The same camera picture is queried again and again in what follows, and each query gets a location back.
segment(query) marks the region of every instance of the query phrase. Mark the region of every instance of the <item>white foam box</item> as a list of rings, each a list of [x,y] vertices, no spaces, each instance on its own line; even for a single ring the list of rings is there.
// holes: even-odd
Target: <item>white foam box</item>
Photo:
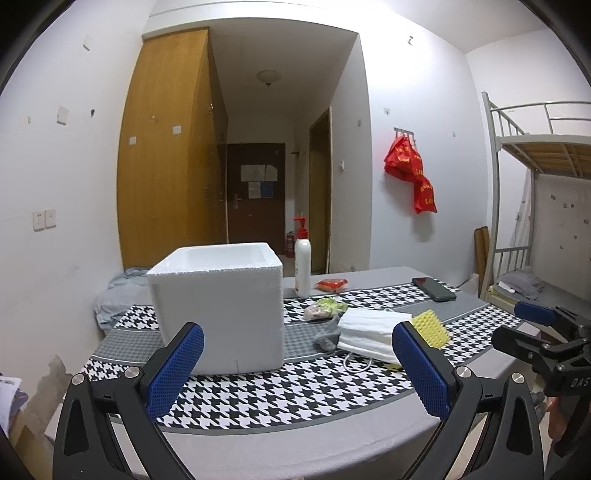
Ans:
[[[266,243],[179,248],[148,272],[164,343],[195,322],[205,346],[194,375],[279,368],[282,277],[281,260]]]

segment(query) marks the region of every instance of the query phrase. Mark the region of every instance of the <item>red cloth bag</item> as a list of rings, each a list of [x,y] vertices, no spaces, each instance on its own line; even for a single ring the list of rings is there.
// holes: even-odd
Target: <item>red cloth bag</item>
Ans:
[[[423,159],[408,137],[402,135],[394,139],[384,164],[386,173],[414,184],[415,213],[437,213],[433,185],[423,175]]]

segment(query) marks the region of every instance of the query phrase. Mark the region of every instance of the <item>gray sock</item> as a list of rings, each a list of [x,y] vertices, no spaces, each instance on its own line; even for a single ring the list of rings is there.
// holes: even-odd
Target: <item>gray sock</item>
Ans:
[[[336,314],[333,319],[324,325],[324,328],[314,335],[313,344],[322,352],[332,353],[336,350],[339,343],[340,316]]]

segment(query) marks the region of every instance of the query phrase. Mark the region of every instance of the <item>white face mask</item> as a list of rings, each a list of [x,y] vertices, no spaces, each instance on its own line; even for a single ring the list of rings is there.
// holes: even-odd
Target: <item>white face mask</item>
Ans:
[[[412,317],[409,313],[349,308],[340,318],[337,347],[389,364],[399,364],[392,350],[392,330]]]

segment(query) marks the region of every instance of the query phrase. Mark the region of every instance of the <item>paper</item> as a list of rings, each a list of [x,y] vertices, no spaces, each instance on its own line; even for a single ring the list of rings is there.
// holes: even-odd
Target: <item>paper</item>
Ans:
[[[277,181],[277,169],[273,165],[267,165],[265,181]]]
[[[253,167],[254,165],[242,165],[240,167],[241,181],[255,181]]]
[[[264,165],[241,165],[240,180],[241,181],[265,181],[265,166]]]
[[[249,181],[248,182],[248,198],[250,198],[250,199],[261,198],[261,182],[260,181]]]
[[[265,181],[265,166],[264,165],[253,165],[254,168],[254,179],[253,181]]]
[[[261,182],[261,198],[272,199],[273,198],[273,182],[262,181]]]
[[[2,427],[6,436],[8,436],[12,399],[20,384],[20,378],[0,377],[0,427]]]

